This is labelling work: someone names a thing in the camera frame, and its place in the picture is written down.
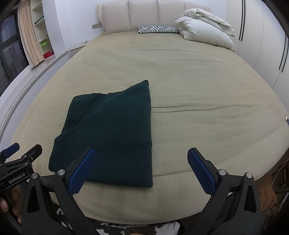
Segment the red box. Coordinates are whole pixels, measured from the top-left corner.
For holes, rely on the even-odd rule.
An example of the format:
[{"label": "red box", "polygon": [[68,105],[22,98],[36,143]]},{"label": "red box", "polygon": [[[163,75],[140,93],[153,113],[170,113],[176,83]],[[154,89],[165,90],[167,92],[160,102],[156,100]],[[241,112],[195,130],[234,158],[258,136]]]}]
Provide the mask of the red box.
[{"label": "red box", "polygon": [[50,57],[52,55],[54,55],[54,51],[53,50],[51,50],[49,52],[46,52],[43,56],[44,56],[44,59],[47,59],[48,57]]}]

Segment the beige fitted sheet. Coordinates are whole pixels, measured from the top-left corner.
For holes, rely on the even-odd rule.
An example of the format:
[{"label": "beige fitted sheet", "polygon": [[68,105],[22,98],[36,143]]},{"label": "beige fitted sheet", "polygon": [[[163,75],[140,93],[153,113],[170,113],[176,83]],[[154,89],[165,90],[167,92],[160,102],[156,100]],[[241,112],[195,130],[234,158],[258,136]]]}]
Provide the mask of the beige fitted sheet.
[{"label": "beige fitted sheet", "polygon": [[53,141],[74,96],[109,93],[147,79],[151,93],[153,187],[86,182],[74,198],[90,218],[124,224],[170,221],[200,212],[209,199],[187,163],[196,147],[230,174],[265,174],[289,146],[287,111],[274,91],[233,51],[179,34],[104,34],[71,58],[31,103],[12,142],[19,157],[51,174]]}]

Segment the wall outlet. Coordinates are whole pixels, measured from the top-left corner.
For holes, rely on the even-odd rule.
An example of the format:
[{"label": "wall outlet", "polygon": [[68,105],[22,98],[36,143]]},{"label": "wall outlet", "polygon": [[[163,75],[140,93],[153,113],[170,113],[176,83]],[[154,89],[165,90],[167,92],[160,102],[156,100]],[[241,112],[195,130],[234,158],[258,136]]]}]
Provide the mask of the wall outlet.
[{"label": "wall outlet", "polygon": [[97,29],[101,27],[101,23],[95,24],[92,26],[92,29]]}]

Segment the white cord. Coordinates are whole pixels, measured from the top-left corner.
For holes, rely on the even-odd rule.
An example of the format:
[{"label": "white cord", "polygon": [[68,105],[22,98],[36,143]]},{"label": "white cord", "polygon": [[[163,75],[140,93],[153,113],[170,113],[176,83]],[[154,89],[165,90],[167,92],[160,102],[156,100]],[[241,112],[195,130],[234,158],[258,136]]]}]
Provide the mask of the white cord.
[{"label": "white cord", "polygon": [[286,163],[289,161],[289,158],[287,159],[287,161],[283,164],[283,166],[282,167],[280,167],[280,169],[279,169],[279,171],[277,172],[277,175],[275,176],[275,178],[274,178],[274,180],[273,180],[273,182],[272,182],[272,184],[271,184],[271,186],[274,184],[274,182],[275,182],[275,180],[276,180],[276,178],[277,178],[277,176],[278,176],[278,174],[279,174],[279,172],[282,170],[282,168],[286,165]]}]

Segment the zebra print pillow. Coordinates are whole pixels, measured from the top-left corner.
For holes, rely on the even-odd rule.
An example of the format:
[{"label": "zebra print pillow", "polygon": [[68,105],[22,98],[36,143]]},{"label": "zebra print pillow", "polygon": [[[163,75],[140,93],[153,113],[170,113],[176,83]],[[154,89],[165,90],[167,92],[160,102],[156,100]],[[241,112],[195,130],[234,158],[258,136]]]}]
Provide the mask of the zebra print pillow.
[{"label": "zebra print pillow", "polygon": [[178,34],[179,29],[176,27],[170,26],[139,26],[138,27],[139,34],[147,34],[147,33],[173,33]]}]

